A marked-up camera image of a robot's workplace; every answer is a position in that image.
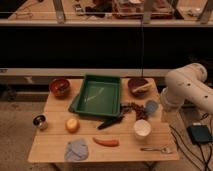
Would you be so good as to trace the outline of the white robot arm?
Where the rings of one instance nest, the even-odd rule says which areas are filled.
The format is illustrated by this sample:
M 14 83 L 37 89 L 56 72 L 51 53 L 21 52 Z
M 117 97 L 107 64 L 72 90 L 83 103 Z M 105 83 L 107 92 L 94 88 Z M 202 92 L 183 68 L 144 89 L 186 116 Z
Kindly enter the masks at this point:
M 199 109 L 213 114 L 213 89 L 204 84 L 206 68 L 192 63 L 169 71 L 165 76 L 166 87 L 160 94 L 163 109 L 167 112 L 179 110 L 185 100 Z

